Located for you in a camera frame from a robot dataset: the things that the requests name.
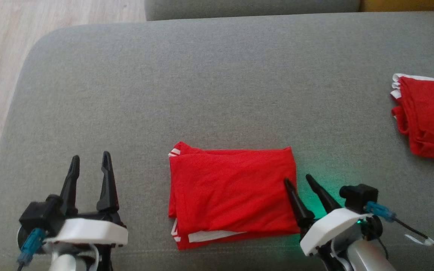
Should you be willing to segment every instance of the gray cushion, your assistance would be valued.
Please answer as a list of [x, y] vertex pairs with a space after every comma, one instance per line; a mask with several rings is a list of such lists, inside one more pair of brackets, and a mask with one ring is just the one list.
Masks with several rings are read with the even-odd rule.
[[359, 0], [145, 0], [148, 21], [357, 12]]
[[[434, 160], [410, 153], [390, 111], [395, 72], [434, 77], [434, 12], [309, 14], [78, 26], [42, 38], [21, 72], [0, 145], [0, 267], [15, 268], [18, 218], [59, 193], [81, 157], [77, 206], [93, 211], [110, 151], [129, 243], [116, 270], [322, 269], [298, 237], [179, 252], [167, 218], [167, 153], [292, 146], [298, 186], [334, 196], [365, 183], [434, 238]], [[383, 241], [399, 270], [434, 270], [434, 249], [395, 224]], [[36, 257], [41, 269], [49, 257]]]

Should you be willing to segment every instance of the gray ottoman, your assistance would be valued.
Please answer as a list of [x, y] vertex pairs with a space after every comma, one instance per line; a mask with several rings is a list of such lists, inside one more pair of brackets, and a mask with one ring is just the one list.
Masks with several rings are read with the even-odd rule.
[[[309, 14], [78, 26], [31, 50], [0, 145], [0, 268], [15, 269], [18, 218], [62, 187], [81, 157], [77, 207], [95, 209], [112, 154], [129, 243], [115, 270], [319, 270], [297, 236], [176, 250], [167, 153], [292, 146], [298, 189], [312, 173], [377, 187], [379, 201], [434, 238], [434, 160], [413, 156], [390, 110], [396, 72], [434, 77], [434, 12]], [[434, 249], [396, 224], [382, 237], [398, 270], [434, 270]], [[27, 270], [48, 267], [37, 256]]]

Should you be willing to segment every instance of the red cloth with white edge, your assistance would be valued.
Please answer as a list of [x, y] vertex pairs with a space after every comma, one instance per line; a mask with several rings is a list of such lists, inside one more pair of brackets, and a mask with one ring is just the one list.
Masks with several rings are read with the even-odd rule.
[[203, 151], [179, 142], [169, 156], [179, 250], [299, 232], [284, 186], [285, 178], [296, 185], [290, 147]]
[[411, 152], [434, 158], [434, 78], [398, 73], [393, 81], [399, 132], [409, 137]]

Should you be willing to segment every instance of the yellow fabric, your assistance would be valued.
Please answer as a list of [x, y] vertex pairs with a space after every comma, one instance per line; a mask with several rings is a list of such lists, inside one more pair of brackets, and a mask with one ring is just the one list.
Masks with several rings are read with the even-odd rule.
[[434, 11], [434, 0], [362, 0], [361, 11]]

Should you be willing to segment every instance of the red fabric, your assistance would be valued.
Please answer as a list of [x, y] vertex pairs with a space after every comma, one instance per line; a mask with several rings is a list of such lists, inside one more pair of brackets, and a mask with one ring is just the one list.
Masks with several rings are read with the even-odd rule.
[[[291, 148], [203, 151], [180, 142], [170, 157], [169, 216], [178, 218], [180, 250], [211, 242], [298, 233], [284, 187], [296, 185]], [[198, 231], [246, 232], [208, 242], [188, 242]]]
[[434, 81], [400, 77], [401, 98], [392, 113], [416, 155], [434, 158]]

